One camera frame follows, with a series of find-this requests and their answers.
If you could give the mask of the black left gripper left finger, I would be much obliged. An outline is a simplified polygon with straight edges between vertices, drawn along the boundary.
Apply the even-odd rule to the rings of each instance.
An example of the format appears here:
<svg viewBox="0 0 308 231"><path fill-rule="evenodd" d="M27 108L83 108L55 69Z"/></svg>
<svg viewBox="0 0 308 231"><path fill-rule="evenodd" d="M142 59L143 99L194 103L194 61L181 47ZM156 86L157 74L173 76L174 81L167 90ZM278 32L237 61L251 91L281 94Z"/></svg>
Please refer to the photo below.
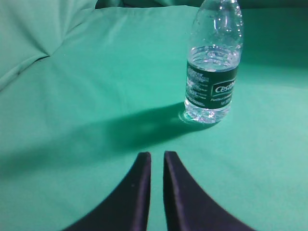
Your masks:
<svg viewBox="0 0 308 231"><path fill-rule="evenodd" d="M151 154L139 153L121 182L66 231L145 231L151 195Z"/></svg>

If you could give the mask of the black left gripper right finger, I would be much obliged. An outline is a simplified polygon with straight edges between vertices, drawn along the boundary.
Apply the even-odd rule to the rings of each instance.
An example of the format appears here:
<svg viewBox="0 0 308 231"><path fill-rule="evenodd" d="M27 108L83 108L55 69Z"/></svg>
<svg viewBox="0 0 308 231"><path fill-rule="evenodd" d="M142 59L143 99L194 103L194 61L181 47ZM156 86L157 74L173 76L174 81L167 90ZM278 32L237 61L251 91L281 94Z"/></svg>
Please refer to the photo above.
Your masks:
<svg viewBox="0 0 308 231"><path fill-rule="evenodd" d="M175 151L165 151L163 200L169 231L253 231L216 203Z"/></svg>

